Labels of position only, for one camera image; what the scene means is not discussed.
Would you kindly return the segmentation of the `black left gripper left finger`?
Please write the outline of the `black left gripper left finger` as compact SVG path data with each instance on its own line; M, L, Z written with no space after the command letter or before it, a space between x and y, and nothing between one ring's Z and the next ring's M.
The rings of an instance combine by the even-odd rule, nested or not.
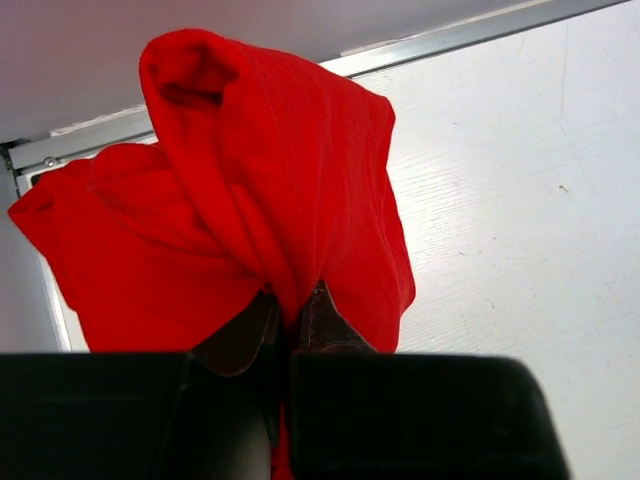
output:
M267 479L279 307L259 293L194 349L5 354L5 479Z

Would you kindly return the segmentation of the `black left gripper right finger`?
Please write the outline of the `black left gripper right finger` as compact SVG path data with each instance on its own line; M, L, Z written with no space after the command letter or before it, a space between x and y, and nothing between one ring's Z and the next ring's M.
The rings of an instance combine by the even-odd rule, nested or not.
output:
M297 479L566 479L545 396L508 357L385 354L320 283L291 355Z

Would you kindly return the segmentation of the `red t-shirt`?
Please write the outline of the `red t-shirt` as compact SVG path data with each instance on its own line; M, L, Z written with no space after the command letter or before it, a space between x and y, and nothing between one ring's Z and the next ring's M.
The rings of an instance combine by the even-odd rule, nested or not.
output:
M301 313L320 283L378 352L394 354L415 284L387 173L391 131L364 150L322 156L309 171L234 165L223 152L212 181L189 196L100 195L80 186L80 161L44 173L8 211L45 258L76 312L85 353L194 349L259 293L279 307L271 387L277 436L272 479L289 461L291 355Z

